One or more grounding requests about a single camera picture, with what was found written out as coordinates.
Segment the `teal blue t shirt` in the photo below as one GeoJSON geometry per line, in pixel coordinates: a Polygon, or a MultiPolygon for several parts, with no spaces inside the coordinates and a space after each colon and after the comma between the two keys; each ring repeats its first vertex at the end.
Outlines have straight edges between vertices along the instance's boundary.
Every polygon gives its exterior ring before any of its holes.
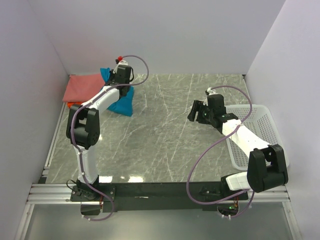
{"type": "MultiPolygon", "coordinates": [[[[100,68],[100,74],[105,83],[111,76],[110,68],[100,68]]],[[[111,104],[107,109],[116,114],[131,117],[133,115],[133,98],[134,98],[134,87],[131,86],[126,96],[121,97],[117,102],[111,104]]]]}

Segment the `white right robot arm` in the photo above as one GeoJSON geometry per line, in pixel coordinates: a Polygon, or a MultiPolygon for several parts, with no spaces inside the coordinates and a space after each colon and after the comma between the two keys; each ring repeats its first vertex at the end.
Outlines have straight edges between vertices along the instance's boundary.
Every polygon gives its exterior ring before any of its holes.
{"type": "Polygon", "coordinates": [[[284,149],[279,144],[270,144],[261,139],[234,113],[228,113],[221,94],[208,95],[205,101],[194,100],[187,118],[191,122],[211,125],[248,157],[246,171],[221,179],[219,193],[222,198],[230,200],[240,190],[260,193],[288,183],[284,149]]]}

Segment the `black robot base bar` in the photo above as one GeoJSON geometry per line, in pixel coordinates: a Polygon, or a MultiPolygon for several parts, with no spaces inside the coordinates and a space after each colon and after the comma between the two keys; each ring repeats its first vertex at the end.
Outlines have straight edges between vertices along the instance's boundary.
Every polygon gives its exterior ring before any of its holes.
{"type": "Polygon", "coordinates": [[[191,182],[127,182],[99,183],[95,185],[101,195],[84,183],[78,183],[71,190],[70,201],[82,203],[85,215],[97,214],[96,203],[102,212],[147,211],[147,210],[193,210],[216,211],[217,201],[225,198],[233,201],[248,200],[248,194],[240,190],[231,191],[219,181],[191,182]]]}

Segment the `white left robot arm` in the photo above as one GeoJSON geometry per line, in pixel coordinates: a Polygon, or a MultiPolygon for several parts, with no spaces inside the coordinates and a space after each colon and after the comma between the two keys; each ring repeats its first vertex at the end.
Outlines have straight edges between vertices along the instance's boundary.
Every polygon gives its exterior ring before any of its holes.
{"type": "Polygon", "coordinates": [[[89,100],[70,107],[66,129],[66,136],[77,155],[79,170],[74,191],[88,201],[94,201],[100,195],[95,157],[95,144],[100,137],[100,115],[105,110],[127,117],[133,114],[134,88],[124,86],[133,81],[133,68],[127,61],[120,60],[115,69],[102,68],[100,73],[104,86],[89,100]]]}

